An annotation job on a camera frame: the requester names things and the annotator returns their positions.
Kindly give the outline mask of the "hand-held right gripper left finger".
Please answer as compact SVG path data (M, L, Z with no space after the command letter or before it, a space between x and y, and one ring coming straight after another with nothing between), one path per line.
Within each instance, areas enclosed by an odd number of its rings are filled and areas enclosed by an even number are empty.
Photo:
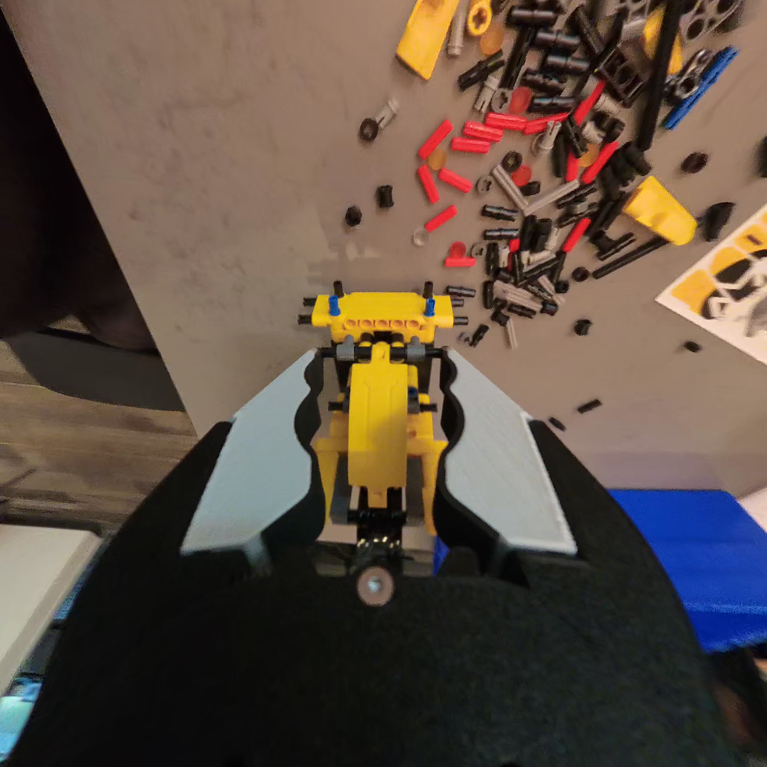
M321 427L324 359L311 349L229 421L179 552L239 552L266 570L284 551L312 547L326 523L312 442Z

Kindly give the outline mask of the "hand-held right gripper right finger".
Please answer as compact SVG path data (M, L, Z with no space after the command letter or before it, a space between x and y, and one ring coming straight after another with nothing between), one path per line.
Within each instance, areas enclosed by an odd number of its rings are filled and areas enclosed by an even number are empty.
M576 559L532 417L454 348L440 350L439 390L447 440L433 502L440 542L472 551L481 571L498 576L520 554Z

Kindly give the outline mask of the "yellow toy brick model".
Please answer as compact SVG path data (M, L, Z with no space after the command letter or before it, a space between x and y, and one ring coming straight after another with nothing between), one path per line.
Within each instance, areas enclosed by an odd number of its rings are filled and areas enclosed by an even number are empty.
M329 435L316 439L330 519L341 459L346 460L350 500L347 516L357 531L357 550L393 557L402 548L407 521L408 462L421 468L421 499L427 532L436 534L433 503L439 459L446 441L434 435L430 371L442 350L436 331L466 324L453 297L424 283L420 292L345 292L306 297L299 325L330 333L339 394L328 404Z

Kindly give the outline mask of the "blue plastic bin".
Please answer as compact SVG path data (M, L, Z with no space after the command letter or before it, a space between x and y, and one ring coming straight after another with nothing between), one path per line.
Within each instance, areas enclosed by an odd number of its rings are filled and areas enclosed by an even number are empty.
M707 653L764 645L766 533L729 493L611 489L653 549Z

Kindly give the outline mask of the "white box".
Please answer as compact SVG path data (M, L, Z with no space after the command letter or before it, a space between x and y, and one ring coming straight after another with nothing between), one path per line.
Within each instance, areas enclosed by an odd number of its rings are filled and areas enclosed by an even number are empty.
M1 693L101 546L93 532L1 525Z

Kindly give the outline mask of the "printed sticker sheet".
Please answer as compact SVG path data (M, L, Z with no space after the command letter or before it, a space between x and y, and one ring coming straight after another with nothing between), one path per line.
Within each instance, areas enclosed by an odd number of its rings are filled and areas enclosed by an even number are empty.
M766 364L766 206L718 242L655 301Z

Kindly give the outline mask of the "yellow curved toy panel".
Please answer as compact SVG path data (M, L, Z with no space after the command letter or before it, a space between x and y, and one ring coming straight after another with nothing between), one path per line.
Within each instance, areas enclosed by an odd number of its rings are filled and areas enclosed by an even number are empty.
M458 5L458 1L415 2L395 57L423 81L433 75Z
M646 177L627 197L621 212L670 244L688 244L696 218L655 177Z

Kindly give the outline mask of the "pile of toy brick parts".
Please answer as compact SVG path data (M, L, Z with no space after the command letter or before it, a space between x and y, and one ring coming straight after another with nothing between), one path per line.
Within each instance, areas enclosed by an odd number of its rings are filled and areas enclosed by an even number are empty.
M562 14L557 2L512 4L505 19L515 33L509 54L503 30L491 24L484 33L498 32L499 39L481 44L481 58L457 76L450 96L478 88L472 115L456 131L444 114L413 152L420 198L435 208L413 242L428 244L458 216L454 201L441 199L441 187L454 197L472 188L476 196L489 194L478 212L464 203L485 229L471 248L461 239L451 243L444 268L484 264L487 321L471 329L465 317L453 328L462 331L460 343L475 348L489 326L503 329L509 348L523 337L520 361L494 361L497 383L525 385L547 404L597 393L573 403L573 412L589 413L606 399L621 421L644 423L648 413L663 413L664 423L695 429L695 443L733 435L737 417L745 416L746 376L720 342L680 338L671 352L671 335L654 321L657 310L631 308L650 305L642 282L624 278L618 296L603 288L601 302L585 302L596 297L596 278L642 258L666 275L675 253L693 239L670 244L621 212L646 177L664 185L647 157L650 140L642 133L629 141L624 123L632 118L621 114L647 90L655 50L639 66L615 41L628 7L607 39L580 2L559 23ZM715 241L732 209L730 201L715 201L695 217L696 231ZM464 317L459 310L475 290L448 285L443 294Z

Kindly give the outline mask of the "blue toy beam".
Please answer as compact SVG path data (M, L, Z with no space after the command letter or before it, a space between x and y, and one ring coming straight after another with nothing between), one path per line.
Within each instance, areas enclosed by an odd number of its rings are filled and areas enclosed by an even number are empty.
M723 72L734 62L738 55L739 50L732 46L728 46L717 52L713 56L711 63L709 63L703 70L695 93L692 93L681 100L680 103L668 113L662 122L662 127L668 130L673 130L678 127L686 116L703 99L704 95L714 86Z

